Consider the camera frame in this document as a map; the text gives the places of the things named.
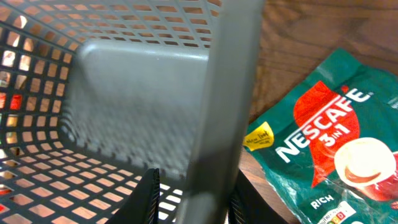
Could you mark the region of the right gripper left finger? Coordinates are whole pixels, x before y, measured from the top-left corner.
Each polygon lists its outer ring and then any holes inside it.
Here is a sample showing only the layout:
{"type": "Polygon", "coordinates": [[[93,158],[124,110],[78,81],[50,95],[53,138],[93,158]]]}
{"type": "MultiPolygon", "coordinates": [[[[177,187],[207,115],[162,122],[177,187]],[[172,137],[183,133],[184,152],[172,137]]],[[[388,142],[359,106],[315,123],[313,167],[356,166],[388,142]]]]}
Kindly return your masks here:
{"type": "Polygon", "coordinates": [[[159,169],[142,176],[127,201],[106,224],[157,224],[159,222],[159,169]]]}

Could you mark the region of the grey plastic basket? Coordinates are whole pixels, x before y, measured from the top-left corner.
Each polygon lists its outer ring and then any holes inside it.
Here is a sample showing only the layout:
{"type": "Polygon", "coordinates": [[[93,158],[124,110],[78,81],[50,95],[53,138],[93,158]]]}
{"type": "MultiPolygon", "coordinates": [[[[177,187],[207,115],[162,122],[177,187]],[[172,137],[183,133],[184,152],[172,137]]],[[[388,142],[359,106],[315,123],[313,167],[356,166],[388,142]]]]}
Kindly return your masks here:
{"type": "Polygon", "coordinates": [[[1,222],[223,223],[263,1],[2,1],[1,222]]]}

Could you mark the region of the green Nescafe coffee bag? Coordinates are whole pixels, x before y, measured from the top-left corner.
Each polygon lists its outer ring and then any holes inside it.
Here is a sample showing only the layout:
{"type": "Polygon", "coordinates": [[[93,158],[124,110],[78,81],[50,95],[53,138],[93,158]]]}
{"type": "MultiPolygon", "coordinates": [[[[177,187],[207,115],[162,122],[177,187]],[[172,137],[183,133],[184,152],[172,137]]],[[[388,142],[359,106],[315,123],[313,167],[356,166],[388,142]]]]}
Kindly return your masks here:
{"type": "Polygon", "coordinates": [[[302,223],[397,222],[397,77],[337,49],[244,148],[302,223]]]}

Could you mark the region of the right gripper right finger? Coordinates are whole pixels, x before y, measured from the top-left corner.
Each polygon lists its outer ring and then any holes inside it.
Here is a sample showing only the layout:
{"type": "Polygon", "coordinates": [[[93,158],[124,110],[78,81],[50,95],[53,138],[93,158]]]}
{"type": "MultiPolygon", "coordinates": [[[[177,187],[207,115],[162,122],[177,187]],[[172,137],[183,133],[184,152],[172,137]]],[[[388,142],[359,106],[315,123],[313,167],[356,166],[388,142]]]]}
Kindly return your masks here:
{"type": "Polygon", "coordinates": [[[286,224],[247,179],[236,181],[228,202],[229,224],[286,224]]]}

